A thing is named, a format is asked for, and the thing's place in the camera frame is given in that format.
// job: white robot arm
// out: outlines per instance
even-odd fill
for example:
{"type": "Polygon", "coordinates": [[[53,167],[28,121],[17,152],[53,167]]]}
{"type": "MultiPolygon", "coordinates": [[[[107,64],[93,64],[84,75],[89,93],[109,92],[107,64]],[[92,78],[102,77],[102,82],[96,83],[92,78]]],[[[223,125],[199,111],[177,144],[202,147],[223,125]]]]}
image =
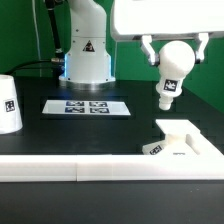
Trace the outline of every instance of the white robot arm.
{"type": "Polygon", "coordinates": [[[195,63],[204,60],[209,38],[224,37],[223,1],[203,0],[114,0],[111,35],[116,41],[140,41],[150,65],[158,66],[162,110],[181,94],[183,79],[195,63]],[[150,45],[157,40],[194,39],[193,50],[183,41],[167,43],[156,53],[150,45]]]}
{"type": "MultiPolygon", "coordinates": [[[[50,5],[48,11],[63,2],[45,1],[50,5]]],[[[71,48],[65,55],[65,72],[59,77],[60,85],[87,90],[113,85],[111,57],[106,51],[105,10],[93,0],[67,1],[71,14],[71,48]]]]}

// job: sticker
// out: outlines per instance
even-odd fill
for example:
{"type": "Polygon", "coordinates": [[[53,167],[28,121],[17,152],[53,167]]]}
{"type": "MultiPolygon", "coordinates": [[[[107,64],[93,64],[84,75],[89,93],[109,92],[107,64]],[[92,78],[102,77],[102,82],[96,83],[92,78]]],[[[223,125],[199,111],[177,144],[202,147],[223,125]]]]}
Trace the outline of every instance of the sticker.
{"type": "Polygon", "coordinates": [[[91,43],[91,41],[89,41],[86,46],[84,47],[83,51],[85,52],[95,52],[93,45],[91,43]]]}
{"type": "Polygon", "coordinates": [[[66,106],[72,107],[84,107],[85,103],[83,101],[67,101],[66,106]]]}
{"type": "Polygon", "coordinates": [[[83,107],[66,107],[65,113],[84,114],[85,108],[83,108],[83,107]]]}
{"type": "Polygon", "coordinates": [[[160,151],[162,151],[163,149],[160,147],[160,145],[156,146],[154,149],[152,149],[149,154],[150,155],[156,155],[157,153],[159,153],[160,151]]]}
{"type": "Polygon", "coordinates": [[[5,109],[6,109],[6,112],[14,111],[15,110],[14,101],[13,100],[6,101],[5,102],[5,109]]]}
{"type": "Polygon", "coordinates": [[[91,114],[109,114],[110,111],[108,108],[90,108],[91,114]]]}
{"type": "Polygon", "coordinates": [[[108,107],[106,102],[89,102],[90,107],[108,107]]]}
{"type": "Polygon", "coordinates": [[[178,81],[166,79],[164,90],[176,92],[178,81]]]}

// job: green background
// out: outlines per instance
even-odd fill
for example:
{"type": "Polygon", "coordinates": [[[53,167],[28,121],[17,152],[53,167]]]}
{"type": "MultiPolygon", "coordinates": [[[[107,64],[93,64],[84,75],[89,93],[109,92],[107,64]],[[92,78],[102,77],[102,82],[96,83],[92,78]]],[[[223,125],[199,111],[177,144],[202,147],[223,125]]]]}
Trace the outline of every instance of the green background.
{"type": "MultiPolygon", "coordinates": [[[[115,43],[109,33],[109,16],[112,0],[96,0],[108,15],[107,51],[114,59],[115,43]]],[[[36,0],[37,24],[40,36],[41,58],[54,57],[54,45],[48,14],[43,0],[36,0]]],[[[69,7],[67,3],[56,8],[56,16],[62,46],[66,51],[70,47],[69,7]]],[[[158,51],[164,43],[155,43],[158,51]]],[[[38,59],[36,36],[31,0],[1,0],[0,4],[0,72],[38,59]]],[[[206,102],[224,112],[224,39],[209,41],[206,48],[206,60],[196,65],[184,81],[184,86],[206,102]]],[[[16,75],[51,76],[50,70],[40,73],[38,70],[18,71],[16,75]]],[[[117,79],[122,80],[158,80],[157,68],[148,65],[139,48],[139,43],[118,43],[116,71],[117,79]]]]}

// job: white cylinder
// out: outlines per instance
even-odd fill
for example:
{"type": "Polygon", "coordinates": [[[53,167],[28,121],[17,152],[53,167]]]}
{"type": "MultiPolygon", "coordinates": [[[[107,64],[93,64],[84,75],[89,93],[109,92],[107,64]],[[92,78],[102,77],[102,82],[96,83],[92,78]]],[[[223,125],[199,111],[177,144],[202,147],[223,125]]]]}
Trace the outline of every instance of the white cylinder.
{"type": "Polygon", "coordinates": [[[22,128],[14,78],[0,75],[0,134],[18,131],[22,128]]]}

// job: black tabletop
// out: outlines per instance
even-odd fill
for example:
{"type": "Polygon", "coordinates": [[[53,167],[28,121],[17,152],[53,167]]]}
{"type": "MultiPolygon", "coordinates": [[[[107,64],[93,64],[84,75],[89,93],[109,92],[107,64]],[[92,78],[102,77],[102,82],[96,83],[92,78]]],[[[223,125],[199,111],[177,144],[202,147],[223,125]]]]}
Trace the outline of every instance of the black tabletop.
{"type": "MultiPolygon", "coordinates": [[[[17,78],[23,119],[0,136],[2,155],[141,154],[164,138],[155,119],[188,119],[224,152],[224,115],[184,89],[168,112],[154,82],[120,81],[100,92],[17,78]],[[131,116],[44,115],[47,99],[124,101],[131,116]]],[[[224,181],[1,183],[0,223],[224,223],[224,181]]]]}

